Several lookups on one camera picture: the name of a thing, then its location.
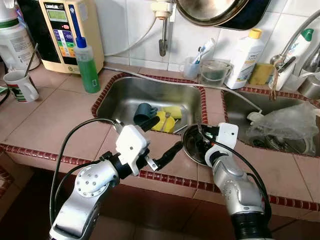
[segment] display screen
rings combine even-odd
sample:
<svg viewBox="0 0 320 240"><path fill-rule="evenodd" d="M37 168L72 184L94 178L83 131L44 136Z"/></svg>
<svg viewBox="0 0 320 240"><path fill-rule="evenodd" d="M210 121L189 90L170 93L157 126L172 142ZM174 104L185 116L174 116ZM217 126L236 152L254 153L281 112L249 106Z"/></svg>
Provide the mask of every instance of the display screen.
<svg viewBox="0 0 320 240"><path fill-rule="evenodd" d="M52 9L47 9L46 11L48 12L50 21L65 22L65 23L68 22L65 11L52 10Z"/></svg>

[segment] double sink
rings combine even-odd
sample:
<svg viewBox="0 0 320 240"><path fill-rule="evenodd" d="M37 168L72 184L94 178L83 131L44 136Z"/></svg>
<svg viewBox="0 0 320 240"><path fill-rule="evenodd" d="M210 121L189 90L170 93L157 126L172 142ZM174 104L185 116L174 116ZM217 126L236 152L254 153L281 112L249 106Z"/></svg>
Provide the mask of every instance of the double sink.
<svg viewBox="0 0 320 240"><path fill-rule="evenodd" d="M267 94L247 91L239 91L239 93L259 106L264 115L304 102L301 99L283 96L278 96L276 101L270 101ZM240 141L254 147L277 150L266 142L264 137L250 138L246 135L251 122L247 120L247 115L257 111L254 107L229 92L225 92L223 97L228 122L239 126ZM201 93L197 87L155 82L131 76L119 78L112 84L96 115L99 118L119 119L126 125L134 124L133 118L141 103L149 103L159 111L162 107L180 106L182 118L175 124L174 131L185 125L195 124L197 118L202 116ZM314 141L317 148L316 155L320 156L319 136L316 136ZM303 152L305 148L304 141L290 142L290 145L293 148L286 149L286 152Z"/></svg>

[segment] yellow sponge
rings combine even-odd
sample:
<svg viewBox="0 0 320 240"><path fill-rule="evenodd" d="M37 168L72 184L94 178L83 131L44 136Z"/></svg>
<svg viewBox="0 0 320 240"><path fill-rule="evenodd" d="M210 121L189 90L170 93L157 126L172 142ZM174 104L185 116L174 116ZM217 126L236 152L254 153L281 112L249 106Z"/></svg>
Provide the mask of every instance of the yellow sponge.
<svg viewBox="0 0 320 240"><path fill-rule="evenodd" d="M162 110L164 112L171 113L171 117L173 117L174 119L182 118L182 113L179 106L164 106Z"/></svg>

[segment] sink basin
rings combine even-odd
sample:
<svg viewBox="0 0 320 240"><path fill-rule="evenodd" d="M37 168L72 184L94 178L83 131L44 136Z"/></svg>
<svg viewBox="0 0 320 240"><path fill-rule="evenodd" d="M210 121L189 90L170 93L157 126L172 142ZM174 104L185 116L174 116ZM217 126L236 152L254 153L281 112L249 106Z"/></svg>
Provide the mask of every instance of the sink basin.
<svg viewBox="0 0 320 240"><path fill-rule="evenodd" d="M182 118L175 124L175 131L196 123L197 116L201 118L202 95L204 93L200 93L194 86L173 85L132 76L121 77L111 85L96 116L119 119L127 125L134 124L133 118L141 103L148 103L158 108L158 111L162 107L180 106Z"/></svg>
<svg viewBox="0 0 320 240"><path fill-rule="evenodd" d="M269 100L268 94L247 92L247 91L238 91L241 95L252 101L254 104L259 106L262 109L262 114L266 115L275 110L280 110L283 108L291 107L304 103L304 100L293 98L293 97L284 97L278 96L276 101ZM257 110L252 107L250 104L240 99L239 97L225 92L223 95L224 104L226 108L226 114L228 122L239 126L238 139L248 145L253 147L262 147L278 150L275 145L270 143L269 138L265 137L248 137L246 135L247 129L250 127L250 122L247 120L247 115L251 112L257 112ZM316 147L316 155L320 156L320 135L314 137L313 141ZM304 140L288 140L290 145L289 149L286 149L285 152L291 153L303 153L306 149Z"/></svg>

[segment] white pipe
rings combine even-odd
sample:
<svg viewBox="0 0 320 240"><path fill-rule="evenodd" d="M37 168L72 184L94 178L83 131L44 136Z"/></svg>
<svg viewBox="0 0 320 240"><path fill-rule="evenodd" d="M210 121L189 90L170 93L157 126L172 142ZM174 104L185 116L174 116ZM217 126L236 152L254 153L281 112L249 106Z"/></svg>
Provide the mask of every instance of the white pipe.
<svg viewBox="0 0 320 240"><path fill-rule="evenodd" d="M118 54L122 54L125 51L128 51L129 49L133 48L135 45L137 45L138 43L141 42L141 40L150 32L150 30L153 28L153 26L155 25L156 22L156 17L153 19L151 25L149 26L149 28L147 29L146 33L143 34L137 41L135 41L133 44L129 45L127 48L125 48L124 50L118 51L118 52L112 52L112 53L106 53L104 54L105 57L109 57L109 56L114 56L114 55L118 55Z"/></svg>
<svg viewBox="0 0 320 240"><path fill-rule="evenodd" d="M148 76L145 76L145 75L141 75L141 74L133 72L133 71L127 71L127 70L113 68L113 67L109 67L109 66L104 66L103 68L106 69L106 70L111 70L111 71L123 72L123 73L131 74L131 75L134 75L136 77L140 77L140 78L151 80L151 81L158 82L158 83L173 84L173 85L183 85L183 86L193 86L193 87L204 87L204 88L223 90L223 91L229 92L229 93L234 94L237 97L243 99L248 104L250 104L251 106L256 108L259 111L259 113L262 112L262 109L260 107L258 107L257 105L255 105L252 101L250 101L249 99L245 98L244 96L242 96L238 92L233 91L233 90L231 90L229 88L226 88L226 87L221 87L221 86L215 87L215 86L209 86L209 85L202 85L202 84L198 84L198 83L184 83L184 82L164 81L164 80L159 80L159 79L156 79L156 78L148 77Z"/></svg>

